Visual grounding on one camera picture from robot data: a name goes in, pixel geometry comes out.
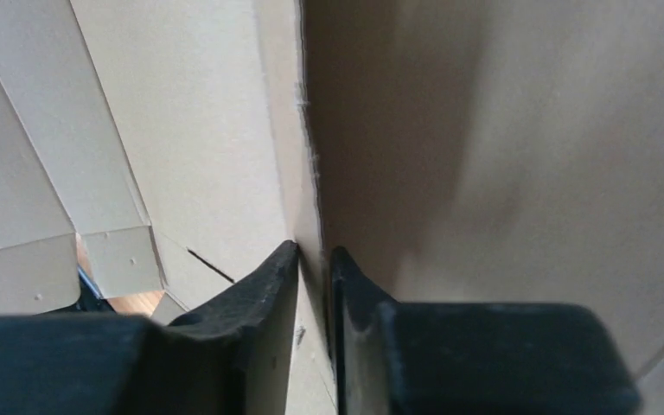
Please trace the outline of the cardboard box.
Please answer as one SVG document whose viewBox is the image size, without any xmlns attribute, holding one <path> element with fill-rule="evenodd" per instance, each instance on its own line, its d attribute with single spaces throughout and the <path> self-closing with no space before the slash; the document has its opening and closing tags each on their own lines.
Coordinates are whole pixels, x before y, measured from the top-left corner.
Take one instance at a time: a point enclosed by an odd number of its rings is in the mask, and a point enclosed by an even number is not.
<svg viewBox="0 0 664 415">
<path fill-rule="evenodd" d="M 329 255 L 402 301 L 598 314 L 664 414 L 664 1 L 257 1 L 302 412 L 332 412 Z"/>
</svg>

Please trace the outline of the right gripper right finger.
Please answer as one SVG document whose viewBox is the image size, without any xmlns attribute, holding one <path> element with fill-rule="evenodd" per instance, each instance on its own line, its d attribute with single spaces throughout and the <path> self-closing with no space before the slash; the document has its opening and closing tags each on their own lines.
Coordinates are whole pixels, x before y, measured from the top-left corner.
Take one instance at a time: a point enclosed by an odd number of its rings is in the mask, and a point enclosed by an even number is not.
<svg viewBox="0 0 664 415">
<path fill-rule="evenodd" d="M 405 303 L 329 262 L 341 414 L 635 414 L 609 331 L 569 303 Z"/>
</svg>

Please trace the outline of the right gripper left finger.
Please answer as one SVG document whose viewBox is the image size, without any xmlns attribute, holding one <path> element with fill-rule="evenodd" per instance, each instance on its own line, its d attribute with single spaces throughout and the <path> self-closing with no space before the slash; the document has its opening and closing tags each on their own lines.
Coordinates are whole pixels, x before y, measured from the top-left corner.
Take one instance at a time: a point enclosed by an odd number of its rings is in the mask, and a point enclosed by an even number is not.
<svg viewBox="0 0 664 415">
<path fill-rule="evenodd" d="M 281 414 L 298 245 L 161 325 L 107 312 L 0 316 L 0 414 Z"/>
</svg>

